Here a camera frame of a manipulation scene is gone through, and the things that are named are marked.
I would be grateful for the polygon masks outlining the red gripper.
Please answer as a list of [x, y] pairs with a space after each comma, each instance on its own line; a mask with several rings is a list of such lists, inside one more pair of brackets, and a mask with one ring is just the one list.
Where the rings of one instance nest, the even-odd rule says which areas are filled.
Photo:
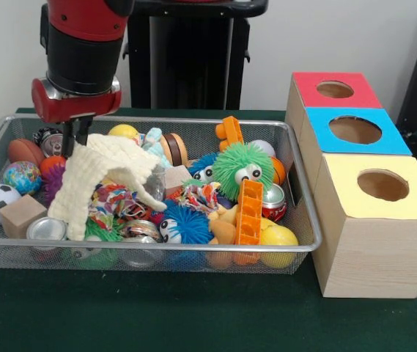
[[[93, 117], [114, 113], [120, 106], [122, 91], [119, 80], [114, 77], [109, 91], [102, 95], [78, 96], [59, 91], [47, 78], [32, 81], [32, 100], [37, 115], [46, 123], [64, 123], [62, 156], [73, 154], [74, 142], [86, 145]], [[73, 123], [79, 118], [78, 131], [73, 134]]]

